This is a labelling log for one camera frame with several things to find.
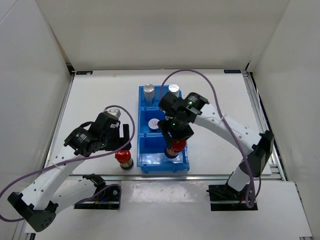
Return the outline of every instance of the white enclosure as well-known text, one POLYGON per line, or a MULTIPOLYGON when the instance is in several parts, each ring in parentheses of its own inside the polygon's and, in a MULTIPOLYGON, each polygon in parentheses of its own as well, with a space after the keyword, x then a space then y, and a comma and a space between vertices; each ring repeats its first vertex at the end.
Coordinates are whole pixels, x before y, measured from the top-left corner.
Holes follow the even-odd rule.
MULTIPOLYGON (((54 36, 33 0, 0 3, 0 189, 41 168, 55 130, 70 75, 54 36)), ((21 191, 31 179, 11 191, 21 191)), ((19 217, 7 201, 0 212, 19 217)), ((0 222, 0 239, 15 223, 0 222)))
POLYGON ((37 0, 76 70, 257 63, 289 0, 37 0))
POLYGON ((320 1, 291 0, 254 77, 287 176, 320 238, 320 1))

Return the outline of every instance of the metal cylinder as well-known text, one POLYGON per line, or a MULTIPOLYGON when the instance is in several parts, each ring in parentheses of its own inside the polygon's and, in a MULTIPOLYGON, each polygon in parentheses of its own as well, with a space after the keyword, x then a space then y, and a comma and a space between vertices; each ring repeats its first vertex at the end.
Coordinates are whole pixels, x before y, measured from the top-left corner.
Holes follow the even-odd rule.
POLYGON ((178 84, 170 84, 169 85, 169 92, 174 94, 177 98, 179 97, 180 87, 178 84))
POLYGON ((152 84, 146 84, 143 87, 143 95, 145 99, 145 104, 151 106, 155 102, 155 86, 152 84))

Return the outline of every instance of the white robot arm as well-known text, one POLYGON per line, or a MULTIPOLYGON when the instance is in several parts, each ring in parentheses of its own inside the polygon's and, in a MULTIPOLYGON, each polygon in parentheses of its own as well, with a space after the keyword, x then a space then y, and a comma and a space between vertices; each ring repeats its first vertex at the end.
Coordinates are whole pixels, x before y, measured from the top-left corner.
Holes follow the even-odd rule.
MULTIPOLYGON (((117 150, 129 141, 128 124, 123 125, 123 137, 120 137, 119 117, 120 110, 111 109, 100 113, 95 122, 86 122, 73 130, 65 139, 60 153, 50 159, 54 167, 41 173, 22 192, 10 194, 8 201, 36 232, 46 229, 65 208, 83 199, 92 198, 101 191, 93 200, 105 199, 105 196, 111 195, 110 191, 116 190, 112 198, 118 199, 120 205, 120 186, 106 186, 103 178, 95 174, 85 176, 73 186, 58 190, 72 171, 85 161, 85 157, 97 151, 117 150), (77 161, 63 164, 65 160, 77 161)), ((123 149, 130 148, 129 143, 123 149)))
MULTIPOLYGON (((159 102, 159 108, 165 112, 166 116, 165 120, 158 123, 158 126, 167 143, 166 149, 169 150, 169 153, 177 151, 176 143, 181 143, 182 140, 186 140, 194 134, 189 123, 212 131, 238 148, 235 139, 222 122, 217 109, 199 94, 192 92, 185 99, 182 99, 168 92, 159 102)), ((247 156, 253 177, 259 177, 272 153, 274 135, 270 131, 259 133, 251 130, 228 116, 224 116, 224 118, 247 156)), ((231 174, 225 187, 240 193, 249 181, 248 169, 242 160, 231 174)))

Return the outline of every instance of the black mounting bracket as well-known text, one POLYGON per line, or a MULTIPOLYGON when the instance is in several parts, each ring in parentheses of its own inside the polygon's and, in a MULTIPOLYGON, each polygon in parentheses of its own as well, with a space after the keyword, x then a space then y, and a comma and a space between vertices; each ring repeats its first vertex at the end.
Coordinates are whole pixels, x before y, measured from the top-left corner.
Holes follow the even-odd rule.
POLYGON ((226 184, 209 185, 210 206, 212 212, 217 211, 256 211, 257 203, 248 208, 245 203, 247 184, 241 192, 237 192, 226 184))

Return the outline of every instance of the blue plastic bin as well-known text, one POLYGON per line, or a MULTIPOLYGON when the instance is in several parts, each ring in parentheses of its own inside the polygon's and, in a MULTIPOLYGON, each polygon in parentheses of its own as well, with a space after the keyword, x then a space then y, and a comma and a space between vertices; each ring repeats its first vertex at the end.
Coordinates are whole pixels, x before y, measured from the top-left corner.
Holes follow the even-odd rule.
POLYGON ((187 147, 174 159, 166 157, 165 147, 166 141, 162 135, 138 136, 137 166, 146 174, 150 171, 189 171, 187 147))
POLYGON ((139 134, 154 134, 148 127, 148 122, 151 119, 158 119, 159 121, 165 119, 165 113, 159 109, 143 109, 139 111, 138 116, 138 133, 139 134))
MULTIPOLYGON (((168 85, 163 86, 162 96, 168 92, 168 85)), ((138 138, 137 138, 137 163, 144 173, 152 171, 189 171, 190 165, 187 147, 174 159, 169 159, 164 154, 166 141, 160 132, 153 132, 148 127, 150 119, 163 120, 165 114, 159 110, 160 86, 155 86, 155 101, 151 106, 146 106, 143 86, 139 87, 138 108, 138 138)))

